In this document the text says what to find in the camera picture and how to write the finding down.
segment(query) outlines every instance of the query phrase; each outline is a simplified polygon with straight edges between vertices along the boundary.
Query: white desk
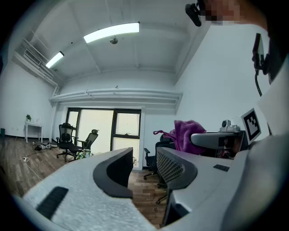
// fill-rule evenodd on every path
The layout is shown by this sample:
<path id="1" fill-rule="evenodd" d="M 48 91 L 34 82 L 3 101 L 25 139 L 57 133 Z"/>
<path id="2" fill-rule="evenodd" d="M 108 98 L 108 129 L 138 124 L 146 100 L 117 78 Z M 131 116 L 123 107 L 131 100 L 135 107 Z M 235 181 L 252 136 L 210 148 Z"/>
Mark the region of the white desk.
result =
<path id="1" fill-rule="evenodd" d="M 41 130 L 41 143 L 43 143 L 43 125 L 38 125 L 35 123 L 31 123 L 31 122 L 25 122 L 25 138 L 26 138 L 26 142 L 28 143 L 28 126 L 34 126 L 34 127 L 39 127 L 39 131 L 38 131 L 38 140 L 40 140 L 40 130 Z"/>

